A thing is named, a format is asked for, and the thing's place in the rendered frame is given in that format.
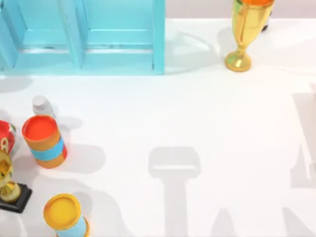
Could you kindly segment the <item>tall gold trophy cup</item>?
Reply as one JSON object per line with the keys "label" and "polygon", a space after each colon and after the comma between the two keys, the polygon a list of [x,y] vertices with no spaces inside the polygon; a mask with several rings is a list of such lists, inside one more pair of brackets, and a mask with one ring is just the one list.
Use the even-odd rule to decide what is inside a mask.
{"label": "tall gold trophy cup", "polygon": [[236,51],[225,58],[225,65],[234,72],[245,72],[251,67],[246,53],[268,19],[275,0],[233,0],[232,30],[237,43]]}

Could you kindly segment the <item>orange can with blue band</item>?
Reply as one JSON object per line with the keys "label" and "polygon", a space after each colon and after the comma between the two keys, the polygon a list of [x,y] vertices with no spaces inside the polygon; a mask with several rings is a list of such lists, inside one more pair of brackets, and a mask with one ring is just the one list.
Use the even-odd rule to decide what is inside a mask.
{"label": "orange can with blue band", "polygon": [[56,120],[49,115],[35,115],[22,126],[22,135],[38,165],[51,169],[67,158],[67,148]]}

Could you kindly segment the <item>red and white can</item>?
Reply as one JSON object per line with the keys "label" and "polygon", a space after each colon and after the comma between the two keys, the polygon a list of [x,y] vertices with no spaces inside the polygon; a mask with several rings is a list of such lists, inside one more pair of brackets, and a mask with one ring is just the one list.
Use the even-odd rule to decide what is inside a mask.
{"label": "red and white can", "polygon": [[16,127],[0,120],[0,150],[7,152],[11,157],[15,152]]}

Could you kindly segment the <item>light blue rack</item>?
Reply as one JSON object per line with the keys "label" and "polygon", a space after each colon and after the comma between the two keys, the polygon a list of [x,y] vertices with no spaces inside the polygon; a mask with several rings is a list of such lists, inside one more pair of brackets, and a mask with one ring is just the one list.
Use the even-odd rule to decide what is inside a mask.
{"label": "light blue rack", "polygon": [[0,75],[162,75],[165,0],[0,0]]}

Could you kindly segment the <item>white bottle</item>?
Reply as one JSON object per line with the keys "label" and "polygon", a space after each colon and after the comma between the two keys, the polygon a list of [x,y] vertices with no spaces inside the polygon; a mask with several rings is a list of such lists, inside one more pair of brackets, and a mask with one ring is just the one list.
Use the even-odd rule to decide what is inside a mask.
{"label": "white bottle", "polygon": [[43,95],[37,95],[32,99],[32,109],[35,115],[48,115],[56,119],[51,103]]}

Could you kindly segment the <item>gold trophy on black base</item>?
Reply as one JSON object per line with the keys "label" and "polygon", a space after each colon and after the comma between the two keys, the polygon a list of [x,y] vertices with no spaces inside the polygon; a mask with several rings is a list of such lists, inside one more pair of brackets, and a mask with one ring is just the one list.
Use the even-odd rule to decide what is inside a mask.
{"label": "gold trophy on black base", "polygon": [[32,190],[25,184],[12,180],[13,167],[9,154],[0,150],[0,209],[22,213]]}

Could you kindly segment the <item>yellow-lidded can with blue band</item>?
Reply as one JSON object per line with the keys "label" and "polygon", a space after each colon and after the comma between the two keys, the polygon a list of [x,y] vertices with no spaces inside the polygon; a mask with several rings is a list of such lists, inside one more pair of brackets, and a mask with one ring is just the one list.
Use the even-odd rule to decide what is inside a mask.
{"label": "yellow-lidded can with blue band", "polygon": [[72,194],[53,196],[44,206],[43,217],[56,237],[90,237],[89,222]]}

